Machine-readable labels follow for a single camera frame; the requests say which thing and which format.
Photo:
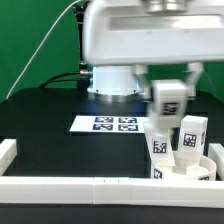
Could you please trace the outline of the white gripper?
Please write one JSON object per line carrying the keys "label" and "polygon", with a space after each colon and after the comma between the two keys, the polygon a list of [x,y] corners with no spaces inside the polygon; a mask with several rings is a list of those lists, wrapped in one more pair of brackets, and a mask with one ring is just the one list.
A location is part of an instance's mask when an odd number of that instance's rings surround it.
{"label": "white gripper", "polygon": [[189,63],[193,99],[201,62],[224,61],[224,0],[187,0],[183,12],[149,8],[145,0],[93,0],[84,16],[84,58],[93,66],[135,65],[144,100],[152,99],[146,65]]}

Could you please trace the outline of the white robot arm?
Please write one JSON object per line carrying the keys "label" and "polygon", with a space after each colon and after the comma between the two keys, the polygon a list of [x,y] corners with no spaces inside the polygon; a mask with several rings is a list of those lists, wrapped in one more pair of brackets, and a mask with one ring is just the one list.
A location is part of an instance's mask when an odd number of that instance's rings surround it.
{"label": "white robot arm", "polygon": [[148,65],[186,63],[194,95],[202,64],[224,61],[224,0],[91,0],[82,43],[91,94],[147,95]]}

